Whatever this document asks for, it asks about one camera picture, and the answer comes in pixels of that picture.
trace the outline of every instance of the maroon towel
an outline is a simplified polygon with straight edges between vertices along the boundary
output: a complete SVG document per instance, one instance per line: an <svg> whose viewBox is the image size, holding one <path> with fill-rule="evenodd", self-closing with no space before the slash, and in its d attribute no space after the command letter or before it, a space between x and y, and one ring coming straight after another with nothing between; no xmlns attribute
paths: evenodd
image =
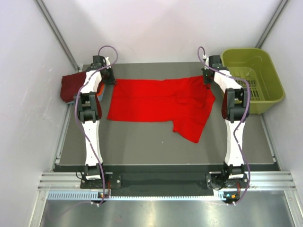
<svg viewBox="0 0 303 227"><path fill-rule="evenodd" d="M61 91L60 97L66 102L72 102L74 100L74 95L77 94L80 87L84 84L86 78L86 72L74 73L68 76L63 76L61 80ZM97 89L97 94L100 92L102 83L99 84Z"/></svg>

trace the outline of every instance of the gray table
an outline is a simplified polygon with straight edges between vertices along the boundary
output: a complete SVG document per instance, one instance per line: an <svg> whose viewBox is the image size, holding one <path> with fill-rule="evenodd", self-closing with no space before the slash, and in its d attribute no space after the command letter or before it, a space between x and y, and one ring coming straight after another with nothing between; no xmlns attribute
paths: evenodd
<svg viewBox="0 0 303 227"><path fill-rule="evenodd" d="M117 64L116 78L173 79L201 75L201 64L144 63ZM152 164L222 164L226 155L226 125L221 117L222 94L212 86L216 101L195 144L173 133L172 122L114 122L106 119L113 86L107 86L101 101L100 150L107 165ZM244 130L243 150L251 164L272 164L273 159L264 133L261 116L250 115ZM73 114L69 122L60 165L85 164L85 140L77 128Z"/></svg>

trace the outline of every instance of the cable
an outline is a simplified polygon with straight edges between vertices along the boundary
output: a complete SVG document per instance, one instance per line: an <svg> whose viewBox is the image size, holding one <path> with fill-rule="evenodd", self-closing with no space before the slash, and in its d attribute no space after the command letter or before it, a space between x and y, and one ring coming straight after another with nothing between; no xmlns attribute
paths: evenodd
<svg viewBox="0 0 303 227"><path fill-rule="evenodd" d="M241 185L239 182L237 182L237 193L240 195L241 193Z"/></svg>
<svg viewBox="0 0 303 227"><path fill-rule="evenodd" d="M76 172L76 177L77 177L78 179L82 180L82 178L78 177L78 173L77 173L77 172Z"/></svg>
<svg viewBox="0 0 303 227"><path fill-rule="evenodd" d="M48 205L48 207L46 208L46 209L47 209L47 210L46 210L46 215L47 215L48 219L49 219L51 222L55 222L55 221L57 221L59 218L61 218L64 214L66 214L68 211L70 211L71 209L73 209L73 208L75 208L75 207L77 207L77 206L79 206L79 205L81 205L81 204L84 204L84 203L87 203L87 204L90 203L90 204L91 204L90 201L81 201L81 202L78 202L78 203L72 205L71 207L69 207L68 209L66 209L64 212L62 212L62 213L61 213L58 217L56 217L56 218L51 217L50 209L49 209L49 205Z"/></svg>
<svg viewBox="0 0 303 227"><path fill-rule="evenodd" d="M104 70L104 69L106 69L106 68L108 68L108 67L111 67L111 66L114 65L114 64L117 62L117 60L118 60L119 55L118 55L117 50L116 50L114 47L109 46L109 45L102 46L102 47L99 49L98 54L100 54L100 51L101 51L103 48L105 48L105 47L110 47L110 48L112 48L112 49L116 52L116 59L115 59L115 61L114 61L113 63L111 63L110 65L104 66L104 67L102 67L102 68L100 68L100 69L94 71L94 72L91 74L91 76L89 77L88 81L87 81L84 85L82 85L82 86L80 87L80 89L79 89L79 91L78 91L78 93L77 93L77 97L76 97L76 101L75 101L75 111L74 111L75 121L76 121L76 123L77 123L79 129L81 130L81 132L83 133L83 135L85 136L85 138L87 139L87 141L89 142L89 145L90 145L90 147L91 147L91 150L93 151L93 153L94 153L94 155L95 155L95 157L96 157L96 159L97 159L97 161L98 161L100 170L101 170L102 183L103 183L103 195L104 195L104 196L102 197L102 201L101 201L100 204L103 203L103 200L104 200L104 197L105 197L105 179L104 179L104 171L103 171L103 167L102 167L102 164L101 164L101 162L100 162L100 159L99 159L98 155L96 154L96 152L95 152L95 150L94 150L94 148L93 148L93 146L92 146L92 144L91 144L91 142L90 142L89 137L85 134L85 131L84 131L84 129L83 129L83 126L82 126L80 120L78 119L77 109L78 109L78 102L79 102L79 97L80 97L81 90L89 83L89 81L90 81L90 79L92 78L92 76L93 76L95 73L100 72L101 70Z"/></svg>
<svg viewBox="0 0 303 227"><path fill-rule="evenodd" d="M200 46L200 47L198 48L198 51L197 51L198 59L200 60L200 62L201 62L205 67L209 68L210 70L212 70L212 71L214 71L214 72L220 73L220 74L223 75L223 76L230 77L230 78L232 78L232 79L234 79L234 80L241 80L241 81L243 81L243 82L245 83L246 88L247 88L247 105L246 105L246 107L245 107L244 114L243 114L243 116L242 116L242 118L241 118L239 124L237 125L237 127L236 127L235 130L233 131L233 136L234 136L234 138L235 138L235 140L236 140L236 142L237 142L237 144L238 144L238 147L239 147L240 153L241 153L241 155L242 155L243 161L246 163L247 170L248 170L248 182L247 182L247 186L246 186L246 188L245 188L245 190L244 190L242 196L239 198L239 200L238 200L237 202L235 202L235 204L238 204L238 203L243 199L243 197L245 196L245 194L246 194L246 192L247 192L247 190L248 190L248 188L249 188L249 186L250 186L250 166L249 166L249 164L248 164L248 162L247 162L247 159L246 159L246 157L245 157L245 155L244 155L244 153L243 153L243 150L242 150L242 148L241 148L241 146L240 146L240 143L239 143L239 141L238 141L238 139L237 139L237 137L236 137L236 131L237 131L237 129L240 127L240 125L245 121L245 117L246 117L246 114L247 114L248 109L249 109L249 106L250 106L250 85L248 84L248 82L247 82L245 79L236 78L236 77L232 77L232 76L228 76L228 75L226 75L226 74L220 72L219 70L216 70L216 69L214 69L214 68L212 68L212 67L206 65L206 63L204 62L204 60L202 60L201 57L200 57L200 54L199 54L200 49L203 50L204 55L205 55L205 49L204 49L204 47Z"/></svg>

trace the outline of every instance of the metal frame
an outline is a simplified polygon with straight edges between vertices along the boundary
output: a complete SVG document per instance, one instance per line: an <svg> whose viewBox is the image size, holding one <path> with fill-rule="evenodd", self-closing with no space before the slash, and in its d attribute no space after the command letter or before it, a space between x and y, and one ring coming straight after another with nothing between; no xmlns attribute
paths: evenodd
<svg viewBox="0 0 303 227"><path fill-rule="evenodd" d="M65 52L66 56L68 57L71 65L74 67L75 70L79 70L78 64L76 63L72 53L70 52L66 42L64 41L60 31L58 30L55 22L53 21L50 13L48 12L43 0L34 0L37 4L38 8L40 9L43 17L47 21L50 29L54 33L58 43L62 47L63 51ZM265 40L267 39L270 31L273 29L274 25L276 24L278 18L281 16L283 10L286 8L287 3L289 0L281 0L275 13L273 14L270 22L266 26L262 36L260 37L256 48L261 48ZM64 117L64 122L62 126L62 131L60 134L60 139L58 142L58 146L56 149L55 157L53 160L52 169L55 167L56 164L59 163L61 152L67 132L67 126L70 120L71 115L71 105L67 106L67 110ZM280 169L283 169L281 166L281 161L278 158L277 154L275 153L275 147L272 143L272 139L270 137L270 132L266 126L266 122L264 116L262 116L262 124L267 136L267 140L273 155L273 158L277 160L277 163L280 166ZM71 192L72 194L78 193L95 193L101 192L101 189L97 190L89 190L89 189L80 189L80 179L76 178L75 173L43 173L41 177L41 181L37 190L36 196L36 203L33 209L33 213L30 219L29 226L31 227L38 227L40 226L42 215L45 209L46 200L49 198L50 194L56 192L59 193L66 193ZM298 192L295 188L295 184L293 182L292 176L290 172L281 172L281 171L265 171L265 172L251 172L251 182L249 191L284 191L285 197L288 202L288 206L293 217L294 223L296 226L303 225L303 206L301 204ZM119 196L119 195L112 195L111 191L106 191L110 194L108 200L135 200L135 201L142 201L142 200L200 200L200 201L215 201L220 200L220 192L214 192L213 195L205 195L205 196Z"/></svg>
<svg viewBox="0 0 303 227"><path fill-rule="evenodd" d="M70 49L68 48L65 40L63 39L59 29L57 28L52 16L48 12L48 9L46 8L46 5L44 4L44 2L42 0L34 0L34 2L37 4L38 8L40 9L44 19L48 23L51 31L53 32L54 36L56 37L59 45L62 47L62 49L63 49L64 53L66 54L66 57L70 61L71 65L74 67L74 69L76 71L78 71L79 66L78 66L76 60L74 59Z"/></svg>
<svg viewBox="0 0 303 227"><path fill-rule="evenodd" d="M256 48L261 48L266 41L268 35L270 34L271 30L275 26L276 22L278 21L279 17L281 16L283 10L286 8L289 0L281 0L278 7L276 8L272 18L270 19L268 25L266 26L262 36L260 37Z"/></svg>

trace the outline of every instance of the black mounting plate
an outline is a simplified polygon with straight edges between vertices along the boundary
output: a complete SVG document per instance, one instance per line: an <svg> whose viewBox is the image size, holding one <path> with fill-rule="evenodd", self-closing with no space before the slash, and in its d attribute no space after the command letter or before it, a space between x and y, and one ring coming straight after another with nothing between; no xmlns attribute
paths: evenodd
<svg viewBox="0 0 303 227"><path fill-rule="evenodd" d="M121 188L122 174L106 174L105 188L119 189ZM86 180L82 177L80 188L82 189L100 189L103 188L101 180Z"/></svg>
<svg viewBox="0 0 303 227"><path fill-rule="evenodd" d="M209 173L206 174L205 177L207 188L218 190L220 187L222 187L222 185L218 182L218 179L221 177L221 173ZM226 181L222 189L237 189L236 183L239 183L241 188L246 188L248 183L247 175L244 174L244 177L242 179Z"/></svg>

